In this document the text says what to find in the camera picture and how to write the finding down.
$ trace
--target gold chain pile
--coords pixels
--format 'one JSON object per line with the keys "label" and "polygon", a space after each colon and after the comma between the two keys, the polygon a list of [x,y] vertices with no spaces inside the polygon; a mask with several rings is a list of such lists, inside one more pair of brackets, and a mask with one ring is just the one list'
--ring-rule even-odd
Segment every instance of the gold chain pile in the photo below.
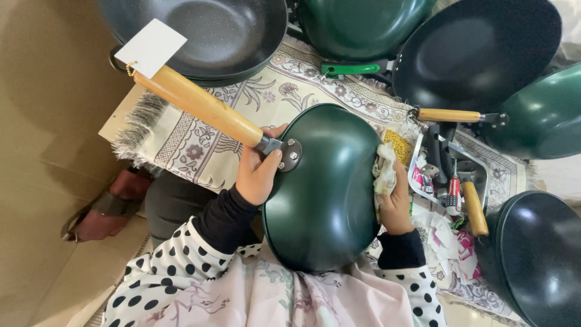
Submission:
{"label": "gold chain pile", "polygon": [[383,143],[387,141],[392,142],[393,151],[396,153],[397,160],[407,166],[410,163],[411,146],[406,138],[388,129],[383,136]]}

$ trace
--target black sleeve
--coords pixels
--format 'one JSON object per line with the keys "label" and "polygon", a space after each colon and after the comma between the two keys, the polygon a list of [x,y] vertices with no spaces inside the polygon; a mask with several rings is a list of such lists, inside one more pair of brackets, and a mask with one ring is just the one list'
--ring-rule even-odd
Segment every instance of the black sleeve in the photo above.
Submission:
{"label": "black sleeve", "polygon": [[235,185],[222,190],[215,200],[192,219],[194,228],[209,246],[224,254],[232,254],[248,230],[258,206],[248,203]]}
{"label": "black sleeve", "polygon": [[426,265],[424,247],[417,229],[402,235],[383,233],[377,239],[383,247],[377,260],[380,269],[419,268]]}

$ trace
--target wooden wok handle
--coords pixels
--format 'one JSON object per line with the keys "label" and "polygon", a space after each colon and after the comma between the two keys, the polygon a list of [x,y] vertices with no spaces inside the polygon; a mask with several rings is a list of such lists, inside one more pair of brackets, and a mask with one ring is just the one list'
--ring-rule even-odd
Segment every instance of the wooden wok handle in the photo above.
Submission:
{"label": "wooden wok handle", "polygon": [[432,120],[434,122],[476,123],[480,121],[480,113],[476,111],[421,108],[418,111],[418,119]]}
{"label": "wooden wok handle", "polygon": [[244,145],[255,147],[262,138],[263,132],[256,125],[168,66],[163,66],[151,79],[136,71],[133,79]]}
{"label": "wooden wok handle", "polygon": [[476,187],[473,182],[463,182],[462,192],[464,193],[464,204],[468,206],[468,220],[474,236],[488,236],[488,225],[482,212],[482,204],[478,198]]}

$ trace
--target polka dot sleeve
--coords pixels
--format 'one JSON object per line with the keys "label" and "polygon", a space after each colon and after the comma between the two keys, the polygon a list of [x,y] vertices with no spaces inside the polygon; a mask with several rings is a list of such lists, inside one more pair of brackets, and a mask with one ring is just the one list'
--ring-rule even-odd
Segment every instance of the polka dot sleeve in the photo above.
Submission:
{"label": "polka dot sleeve", "polygon": [[402,285],[410,299],[413,314],[425,327],[446,327],[442,305],[436,297],[436,283],[428,266],[376,270],[384,279]]}
{"label": "polka dot sleeve", "polygon": [[131,327],[169,305],[192,280],[219,278],[233,254],[210,247],[198,234],[192,219],[153,254],[131,260],[121,285],[111,296],[102,327]]}

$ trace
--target gray trousers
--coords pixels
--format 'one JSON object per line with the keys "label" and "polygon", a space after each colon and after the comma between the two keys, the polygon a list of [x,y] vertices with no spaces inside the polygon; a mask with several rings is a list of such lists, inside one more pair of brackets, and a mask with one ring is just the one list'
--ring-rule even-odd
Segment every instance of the gray trousers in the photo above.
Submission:
{"label": "gray trousers", "polygon": [[[208,202],[217,196],[200,185],[164,170],[149,186],[145,196],[145,217],[153,248],[169,239],[191,216],[198,216]],[[261,220],[258,220],[256,223],[261,225]],[[256,243],[259,243],[258,237],[248,228],[241,246]]]}

